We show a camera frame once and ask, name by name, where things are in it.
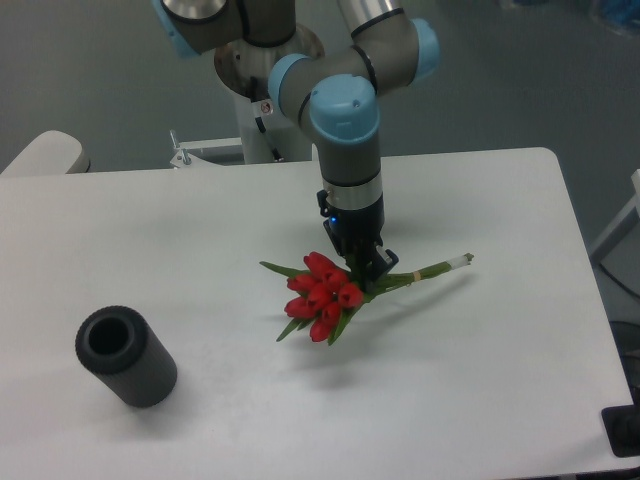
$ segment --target gray floor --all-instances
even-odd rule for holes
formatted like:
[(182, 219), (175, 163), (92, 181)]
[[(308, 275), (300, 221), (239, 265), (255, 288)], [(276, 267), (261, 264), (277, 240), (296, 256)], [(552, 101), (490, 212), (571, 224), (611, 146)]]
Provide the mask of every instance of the gray floor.
[[(298, 2), (328, 52), (349, 44), (335, 3)], [(640, 39), (594, 24), (587, 4), (404, 0), (438, 32), (443, 63), (426, 85), (382, 99), (383, 153), (548, 147), (591, 242), (640, 168)], [(177, 59), (147, 0), (3, 0), (0, 40), (0, 171), (50, 129), (78, 138), (94, 171), (167, 167), (171, 128), (182, 140), (237, 135), (212, 55)], [(635, 231), (608, 259), (636, 290), (639, 247)], [(600, 280), (611, 318), (640, 318)]]

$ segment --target black object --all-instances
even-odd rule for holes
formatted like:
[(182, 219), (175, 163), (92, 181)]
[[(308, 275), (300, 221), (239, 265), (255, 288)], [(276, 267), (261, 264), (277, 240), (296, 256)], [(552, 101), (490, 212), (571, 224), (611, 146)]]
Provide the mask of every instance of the black object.
[(76, 335), (80, 363), (120, 399), (139, 408), (164, 400), (178, 370), (145, 319), (128, 307), (107, 307), (87, 318)]
[(640, 414), (635, 405), (605, 408), (602, 420), (616, 457), (640, 455)]

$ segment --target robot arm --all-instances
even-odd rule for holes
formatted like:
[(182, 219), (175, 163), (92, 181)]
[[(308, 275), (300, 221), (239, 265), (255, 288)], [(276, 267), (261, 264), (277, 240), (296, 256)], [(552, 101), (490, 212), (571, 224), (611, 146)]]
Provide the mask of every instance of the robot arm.
[[(174, 44), (189, 53), (237, 39), (266, 52), (296, 31), (295, 0), (153, 1)], [(321, 58), (293, 54), (278, 59), (268, 93), (316, 144), (325, 229), (369, 289), (398, 262), (382, 248), (380, 235), (384, 200), (376, 97), (432, 73), (440, 51), (427, 22), (409, 20), (400, 0), (338, 3), (354, 44)]]
[(338, 254), (351, 259), (365, 288), (398, 262), (382, 249), (384, 200), (376, 95), (426, 77), (439, 61), (424, 20), (409, 20), (399, 0), (339, 0), (354, 45), (311, 60), (283, 58), (269, 93), (318, 148), (325, 228)]

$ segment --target white table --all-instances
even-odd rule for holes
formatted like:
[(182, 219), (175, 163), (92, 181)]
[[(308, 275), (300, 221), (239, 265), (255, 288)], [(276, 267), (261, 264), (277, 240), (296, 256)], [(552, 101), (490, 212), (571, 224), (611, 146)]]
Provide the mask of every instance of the white table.
[[(0, 180), (0, 478), (637, 466), (600, 418), (631, 398), (555, 156), (388, 158), (383, 178), (397, 271), (476, 259), (379, 299), (332, 348), (275, 343), (291, 295), (258, 265), (333, 253), (317, 164)], [(178, 364), (157, 407), (125, 406), (75, 357), (84, 318), (112, 304), (142, 313)]]

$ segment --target white chair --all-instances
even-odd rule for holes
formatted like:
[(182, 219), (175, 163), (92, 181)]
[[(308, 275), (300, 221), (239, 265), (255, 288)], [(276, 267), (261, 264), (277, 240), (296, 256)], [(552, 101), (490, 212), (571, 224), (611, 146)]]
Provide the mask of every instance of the white chair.
[(33, 140), (0, 173), (1, 178), (85, 173), (91, 162), (78, 140), (51, 130)]
[(622, 210), (611, 220), (589, 248), (589, 259), (594, 267), (600, 265), (602, 260), (640, 221), (640, 170), (636, 171), (631, 179), (636, 190), (635, 195), (622, 207)]

